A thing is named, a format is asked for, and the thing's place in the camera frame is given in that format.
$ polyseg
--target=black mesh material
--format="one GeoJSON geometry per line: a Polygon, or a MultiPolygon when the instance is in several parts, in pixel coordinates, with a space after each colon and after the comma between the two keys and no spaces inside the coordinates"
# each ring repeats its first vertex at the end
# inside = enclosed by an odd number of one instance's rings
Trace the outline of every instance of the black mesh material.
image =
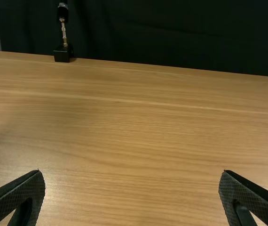
{"type": "Polygon", "coordinates": [[[235,204],[240,203],[268,225],[268,190],[232,171],[223,172],[220,198],[230,226],[241,226],[235,204]]]}
{"type": "Polygon", "coordinates": [[[34,226],[45,195],[45,182],[39,170],[0,187],[0,221],[16,209],[8,226],[34,226]]]}

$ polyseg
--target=black curtain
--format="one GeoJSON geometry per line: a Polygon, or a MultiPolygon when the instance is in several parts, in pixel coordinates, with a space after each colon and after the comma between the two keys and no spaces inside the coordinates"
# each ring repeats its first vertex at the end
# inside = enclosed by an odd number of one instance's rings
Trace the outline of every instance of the black curtain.
{"type": "MultiPolygon", "coordinates": [[[[61,42],[59,0],[0,0],[4,51],[61,42]]],[[[75,57],[268,76],[268,1],[70,0],[75,57]]]]}

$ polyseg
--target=wood grain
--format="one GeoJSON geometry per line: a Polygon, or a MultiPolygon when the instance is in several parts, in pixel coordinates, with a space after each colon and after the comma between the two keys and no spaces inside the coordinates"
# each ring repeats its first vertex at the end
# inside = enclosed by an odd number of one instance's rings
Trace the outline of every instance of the wood grain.
{"type": "Polygon", "coordinates": [[[38,226],[227,225],[224,169],[268,189],[268,77],[0,52],[0,186],[37,168],[38,226]]]}

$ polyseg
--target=small black box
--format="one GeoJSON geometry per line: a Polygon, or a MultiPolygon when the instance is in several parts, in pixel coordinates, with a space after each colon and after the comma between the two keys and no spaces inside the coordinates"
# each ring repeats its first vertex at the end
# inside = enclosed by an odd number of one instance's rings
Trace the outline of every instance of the small black box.
{"type": "Polygon", "coordinates": [[[70,58],[72,57],[73,57],[73,47],[71,44],[68,44],[67,47],[60,45],[54,50],[54,58],[56,62],[69,63],[70,58]]]}

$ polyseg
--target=light wood surface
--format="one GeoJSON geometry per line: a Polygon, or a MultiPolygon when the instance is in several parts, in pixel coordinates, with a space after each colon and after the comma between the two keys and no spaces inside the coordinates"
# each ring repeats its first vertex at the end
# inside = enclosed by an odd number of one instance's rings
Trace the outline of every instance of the light wood surface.
{"type": "Polygon", "coordinates": [[[226,226],[224,169],[268,189],[268,77],[0,52],[0,186],[38,226],[226,226]]]}

